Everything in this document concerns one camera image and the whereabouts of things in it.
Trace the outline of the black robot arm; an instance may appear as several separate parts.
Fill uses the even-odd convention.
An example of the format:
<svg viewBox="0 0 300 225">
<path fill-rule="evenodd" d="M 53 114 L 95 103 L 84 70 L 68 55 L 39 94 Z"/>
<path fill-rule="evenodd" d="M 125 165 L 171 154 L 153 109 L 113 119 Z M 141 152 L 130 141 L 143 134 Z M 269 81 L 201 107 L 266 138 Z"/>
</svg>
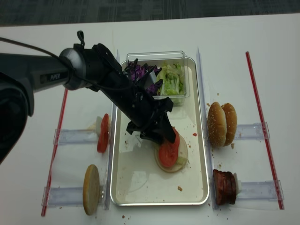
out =
<svg viewBox="0 0 300 225">
<path fill-rule="evenodd" d="M 175 142 L 167 113 L 169 98 L 155 100 L 134 82 L 130 72 L 103 44 L 86 49 L 74 44 L 59 56 L 3 53 L 0 56 L 0 158 L 5 159 L 33 115 L 35 92 L 63 85 L 67 90 L 88 88 L 103 92 L 130 119 L 127 131 L 138 131 L 142 139 L 161 144 Z"/>
</svg>

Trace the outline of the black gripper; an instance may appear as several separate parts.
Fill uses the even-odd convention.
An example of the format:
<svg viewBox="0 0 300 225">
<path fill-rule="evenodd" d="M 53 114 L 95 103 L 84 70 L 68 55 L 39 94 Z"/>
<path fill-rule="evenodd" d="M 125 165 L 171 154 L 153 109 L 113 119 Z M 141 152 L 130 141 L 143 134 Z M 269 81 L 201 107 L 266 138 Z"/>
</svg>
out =
<svg viewBox="0 0 300 225">
<path fill-rule="evenodd" d="M 101 91 L 131 120 L 127 131 L 140 132 L 140 138 L 157 144 L 164 139 L 175 143 L 176 134 L 167 116 L 173 101 L 167 97 L 156 100 L 145 89 L 133 85 L 125 75 L 116 72 L 102 73 Z"/>
</svg>

